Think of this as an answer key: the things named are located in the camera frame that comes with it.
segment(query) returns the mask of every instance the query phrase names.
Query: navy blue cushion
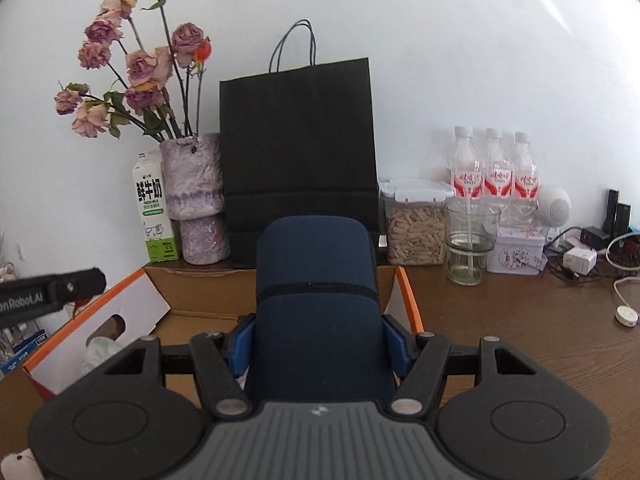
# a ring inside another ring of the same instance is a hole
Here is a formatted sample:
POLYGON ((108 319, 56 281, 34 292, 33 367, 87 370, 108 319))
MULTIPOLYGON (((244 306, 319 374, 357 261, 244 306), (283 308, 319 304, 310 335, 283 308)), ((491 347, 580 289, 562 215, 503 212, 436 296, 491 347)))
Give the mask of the navy blue cushion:
POLYGON ((264 400, 386 404, 395 383, 378 302, 354 294, 288 294, 257 308, 246 391, 264 400))
POLYGON ((377 295, 371 240, 359 222, 295 216, 271 224, 258 241, 256 292, 302 283, 340 283, 377 295))

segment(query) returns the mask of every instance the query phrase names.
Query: plastic water bottle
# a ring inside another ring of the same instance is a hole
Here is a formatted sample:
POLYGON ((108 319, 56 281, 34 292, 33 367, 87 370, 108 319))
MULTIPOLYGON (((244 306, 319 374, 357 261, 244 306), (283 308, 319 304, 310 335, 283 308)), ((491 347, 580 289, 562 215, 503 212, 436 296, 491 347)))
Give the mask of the plastic water bottle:
POLYGON ((516 132, 510 225, 528 226, 538 208, 538 166, 533 160, 529 135, 516 132))
POLYGON ((479 199, 482 194, 482 162, 471 140, 473 130, 456 126, 456 147, 451 161, 451 185, 456 197, 479 199))
POLYGON ((502 132, 494 128, 487 128, 486 146, 488 153, 482 165, 484 173, 482 201, 488 206, 500 209, 502 212, 500 224, 507 224, 513 172, 511 164, 504 155, 502 132))

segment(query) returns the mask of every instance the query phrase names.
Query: pink rose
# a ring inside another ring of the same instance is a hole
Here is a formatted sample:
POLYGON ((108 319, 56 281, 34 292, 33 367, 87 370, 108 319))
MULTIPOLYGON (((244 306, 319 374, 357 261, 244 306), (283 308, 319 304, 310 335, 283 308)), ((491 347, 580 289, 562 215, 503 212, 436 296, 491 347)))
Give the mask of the pink rose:
POLYGON ((63 90, 54 97, 56 101, 56 111, 58 115, 69 115, 76 111, 82 102, 80 92, 75 90, 63 90))
POLYGON ((122 31, 119 30, 121 24, 122 17, 115 10, 108 10, 96 16, 94 22, 84 30, 84 33, 89 41, 111 44, 122 38, 122 31))
POLYGON ((104 0, 100 10, 102 12, 114 10, 126 20, 131 16, 131 11, 137 2, 138 0, 104 0))
POLYGON ((80 66, 89 70, 90 68, 100 68, 106 66, 111 60, 111 50, 109 45, 104 43, 94 43, 85 41, 78 51, 80 66))
POLYGON ((142 109, 155 110, 164 104, 164 96, 153 82, 142 83, 142 85, 127 89, 124 92, 127 103, 138 115, 142 115, 142 109))
POLYGON ((171 45, 176 53, 176 61, 180 68, 187 68, 193 61, 193 54, 204 39, 204 32, 193 23, 183 23, 174 30, 171 45))
POLYGON ((98 132, 104 132, 109 127, 107 108, 104 105, 88 107, 83 101, 78 108, 76 120, 71 127, 76 134, 83 137, 97 137, 98 132))
POLYGON ((159 89, 164 88, 167 80, 173 75, 169 47, 156 48, 152 54, 137 50, 127 54, 127 75, 131 86, 139 86, 149 81, 155 82, 159 89))

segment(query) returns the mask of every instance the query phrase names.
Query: white cable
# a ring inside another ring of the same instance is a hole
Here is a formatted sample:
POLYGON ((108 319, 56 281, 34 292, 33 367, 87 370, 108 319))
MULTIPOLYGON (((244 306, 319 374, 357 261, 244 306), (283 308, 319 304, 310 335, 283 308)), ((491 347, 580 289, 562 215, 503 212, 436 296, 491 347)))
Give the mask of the white cable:
POLYGON ((609 262, 609 265, 611 265, 612 267, 615 267, 616 269, 620 269, 620 270, 628 270, 629 272, 635 272, 636 270, 640 270, 640 266, 638 266, 638 267, 623 267, 623 266, 621 266, 621 265, 619 265, 619 264, 615 264, 614 262, 612 262, 612 261, 609 259, 609 251, 610 251, 610 250, 611 250, 611 248, 613 247, 613 244, 616 244, 616 243, 618 243, 620 240, 623 240, 624 238, 629 238, 629 237, 631 237, 631 236, 640 236, 640 233, 626 233, 626 234, 620 235, 620 236, 619 236, 619 237, 617 237, 617 238, 613 238, 613 240, 612 240, 612 241, 610 242, 610 244, 607 246, 607 250, 606 250, 606 251, 605 251, 605 253, 604 253, 604 257, 605 257, 605 259, 609 262))
POLYGON ((629 305, 626 302, 625 298, 622 297, 622 294, 620 294, 620 291, 618 290, 618 285, 620 283, 625 283, 625 282, 640 282, 640 278, 638 278, 637 276, 627 276, 626 278, 620 278, 619 280, 616 280, 615 282, 613 282, 613 290, 616 291, 616 294, 620 298, 620 301, 622 301, 622 303, 628 306, 629 308, 633 308, 631 305, 629 305))

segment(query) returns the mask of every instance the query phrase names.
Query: milk carton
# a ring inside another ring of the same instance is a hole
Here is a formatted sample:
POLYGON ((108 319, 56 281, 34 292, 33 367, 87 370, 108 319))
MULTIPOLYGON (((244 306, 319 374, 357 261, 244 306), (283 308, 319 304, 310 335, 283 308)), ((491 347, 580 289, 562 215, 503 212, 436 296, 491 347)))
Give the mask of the milk carton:
POLYGON ((140 153, 138 163, 133 168, 146 250, 152 262, 177 260, 180 257, 178 229, 177 226, 174 228, 166 213, 161 163, 160 149, 156 149, 140 153))

